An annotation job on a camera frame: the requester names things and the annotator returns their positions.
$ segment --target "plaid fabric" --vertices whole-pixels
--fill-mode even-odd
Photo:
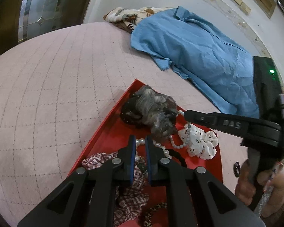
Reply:
[[[111,154],[96,153],[82,161],[82,165],[88,169],[100,167],[104,162],[116,158],[117,152]],[[145,163],[143,157],[139,163]],[[127,188],[116,189],[116,202],[114,211],[114,227],[121,225],[128,220],[134,220],[142,211],[142,207],[147,205],[149,200],[148,194],[143,194],[143,185],[145,179],[141,170],[135,165],[133,184]]]

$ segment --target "wall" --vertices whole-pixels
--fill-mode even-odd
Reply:
[[[243,0],[251,9],[246,16],[231,0],[223,0],[254,30],[272,56],[284,82],[284,15],[276,7],[271,19],[256,5],[253,0]],[[140,8],[143,6],[178,6],[182,5],[190,11],[214,23],[226,35],[237,41],[253,55],[260,52],[242,33],[238,25],[234,25],[224,14],[204,0],[91,0],[84,19],[85,23],[103,21],[102,17],[115,7]]]

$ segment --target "bead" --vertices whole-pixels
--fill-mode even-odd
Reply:
[[[145,139],[144,138],[141,138],[139,141],[140,141],[140,145],[144,145],[145,144]]]

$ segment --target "blue fabric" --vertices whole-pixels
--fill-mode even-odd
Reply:
[[[137,25],[131,46],[190,80],[222,113],[259,117],[252,56],[205,19],[181,6],[159,12]]]

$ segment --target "human hand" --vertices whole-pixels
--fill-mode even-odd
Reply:
[[[247,206],[251,204],[253,196],[256,193],[256,188],[248,181],[249,171],[249,164],[246,160],[241,167],[241,174],[235,189],[235,195]],[[258,183],[264,186],[270,174],[271,170],[259,173],[257,176]],[[267,205],[262,211],[262,216],[264,218],[278,211],[284,203],[284,166],[280,168],[271,183],[274,186],[274,189]]]

